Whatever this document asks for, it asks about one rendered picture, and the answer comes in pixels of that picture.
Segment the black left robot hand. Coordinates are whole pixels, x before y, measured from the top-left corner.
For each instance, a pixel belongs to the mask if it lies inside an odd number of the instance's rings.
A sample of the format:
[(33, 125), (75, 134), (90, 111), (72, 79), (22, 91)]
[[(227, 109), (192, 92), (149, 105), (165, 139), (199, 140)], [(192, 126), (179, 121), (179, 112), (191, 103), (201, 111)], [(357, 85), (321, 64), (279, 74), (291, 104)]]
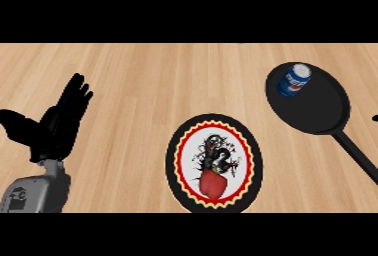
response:
[(30, 147), (33, 163), (46, 159), (62, 161), (71, 154), (92, 97), (93, 92), (84, 82), (84, 76), (75, 73), (59, 101), (47, 109), (40, 121), (9, 109), (0, 109), (0, 125), (7, 138)]

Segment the black frying pan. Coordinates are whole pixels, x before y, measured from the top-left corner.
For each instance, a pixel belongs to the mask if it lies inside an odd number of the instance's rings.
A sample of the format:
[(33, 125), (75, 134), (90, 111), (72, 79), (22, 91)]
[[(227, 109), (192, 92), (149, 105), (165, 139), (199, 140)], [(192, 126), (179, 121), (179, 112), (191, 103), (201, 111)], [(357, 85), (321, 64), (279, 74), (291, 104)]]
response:
[(343, 129), (350, 117), (346, 90), (332, 75), (312, 64), (310, 81), (292, 97), (279, 93), (278, 85), (294, 62), (278, 65), (266, 78), (266, 97), (282, 121), (297, 130), (313, 135), (331, 135), (368, 176), (378, 185), (378, 168), (357, 148)]

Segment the blue soda can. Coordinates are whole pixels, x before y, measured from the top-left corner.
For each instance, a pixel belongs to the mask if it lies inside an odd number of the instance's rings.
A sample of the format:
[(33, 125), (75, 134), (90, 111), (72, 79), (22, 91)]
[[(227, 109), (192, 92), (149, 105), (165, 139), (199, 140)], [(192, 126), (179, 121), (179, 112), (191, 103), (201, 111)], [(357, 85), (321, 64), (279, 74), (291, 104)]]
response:
[(295, 63), (288, 69), (278, 83), (278, 91), (282, 96), (291, 98), (312, 78), (312, 70), (303, 63)]

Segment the black-rimmed patterned plate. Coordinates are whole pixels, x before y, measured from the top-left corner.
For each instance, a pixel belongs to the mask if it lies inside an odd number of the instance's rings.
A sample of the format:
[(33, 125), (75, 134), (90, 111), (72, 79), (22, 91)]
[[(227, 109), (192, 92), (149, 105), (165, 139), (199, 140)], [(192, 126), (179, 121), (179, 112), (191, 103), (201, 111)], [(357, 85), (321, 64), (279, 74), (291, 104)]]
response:
[(263, 180), (263, 158), (244, 124), (222, 114), (192, 117), (177, 128), (165, 153), (173, 195), (194, 213), (241, 213)]

